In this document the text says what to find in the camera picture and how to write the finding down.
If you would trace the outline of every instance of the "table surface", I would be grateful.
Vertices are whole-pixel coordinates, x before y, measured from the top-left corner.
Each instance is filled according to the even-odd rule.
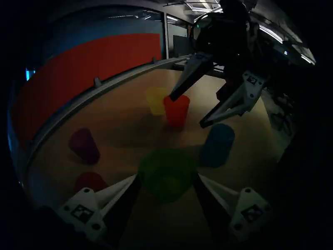
[[[224,80],[204,76],[185,95],[190,97],[185,128],[167,127],[165,116],[153,116],[146,100],[149,87],[174,87],[181,72],[153,70],[107,92],[78,111],[44,143],[29,172],[29,190],[37,205],[59,207],[73,196],[77,177],[97,172],[112,185],[137,172],[141,159],[157,148],[178,148],[198,159],[210,128],[199,121],[217,103],[216,92]],[[235,132],[235,141],[225,165],[199,167],[198,171],[229,188],[251,186],[268,193],[278,153],[271,125],[261,98],[251,112],[223,121]],[[89,128],[101,153],[99,162],[85,165],[69,148],[70,136]],[[137,246],[137,240],[182,240],[191,244],[210,242],[202,208],[190,188],[178,201],[160,205],[142,189],[133,207],[121,246]]]

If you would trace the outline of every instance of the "dark red cup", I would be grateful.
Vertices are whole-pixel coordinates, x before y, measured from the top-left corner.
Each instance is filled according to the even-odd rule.
[[[170,97],[167,96],[164,98],[163,103],[169,126],[174,128],[184,127],[190,99],[185,95],[181,95],[173,102]]]
[[[76,131],[68,142],[69,148],[87,164],[95,164],[100,153],[89,129],[81,128]]]
[[[85,172],[81,174],[75,182],[74,194],[79,192],[83,188],[91,188],[95,192],[107,188],[109,185],[103,180],[103,178],[95,172]]]

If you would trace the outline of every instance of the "green cup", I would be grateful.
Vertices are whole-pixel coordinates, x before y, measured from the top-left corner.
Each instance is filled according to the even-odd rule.
[[[160,149],[146,156],[139,166],[142,185],[160,202],[180,198],[196,177],[196,162],[176,149]]]

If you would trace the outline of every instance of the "red wall panel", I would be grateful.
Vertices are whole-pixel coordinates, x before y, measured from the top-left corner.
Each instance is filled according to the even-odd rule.
[[[136,66],[161,59],[159,34],[104,37],[76,46],[50,59],[26,83],[11,110],[21,147],[32,140],[46,120],[73,97]]]

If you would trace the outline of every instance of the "blue cup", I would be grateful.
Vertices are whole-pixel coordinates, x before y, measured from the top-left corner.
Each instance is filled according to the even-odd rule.
[[[200,151],[200,163],[205,167],[218,168],[228,159],[235,140],[234,130],[222,123],[211,128]]]

